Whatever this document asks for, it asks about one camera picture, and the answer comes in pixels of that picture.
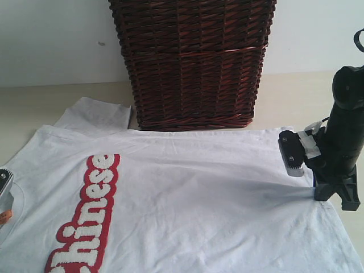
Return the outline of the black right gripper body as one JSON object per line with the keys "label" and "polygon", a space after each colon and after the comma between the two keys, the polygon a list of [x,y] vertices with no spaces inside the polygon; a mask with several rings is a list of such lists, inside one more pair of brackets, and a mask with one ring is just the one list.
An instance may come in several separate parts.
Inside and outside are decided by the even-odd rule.
{"label": "black right gripper body", "polygon": [[321,155],[305,161],[313,172],[314,199],[328,201],[336,193],[342,210],[356,211],[361,204],[356,162],[363,149],[363,108],[344,110],[334,104],[314,140]]}

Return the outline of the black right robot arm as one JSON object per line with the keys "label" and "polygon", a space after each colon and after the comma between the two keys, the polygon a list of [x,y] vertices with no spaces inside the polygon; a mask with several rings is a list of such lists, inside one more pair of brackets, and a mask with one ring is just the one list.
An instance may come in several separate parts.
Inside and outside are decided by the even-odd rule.
{"label": "black right robot arm", "polygon": [[315,200],[338,194],[342,210],[356,211],[361,204],[356,162],[363,149],[363,68],[342,67],[334,75],[332,91],[327,124],[313,137],[321,154],[306,162],[313,171]]}

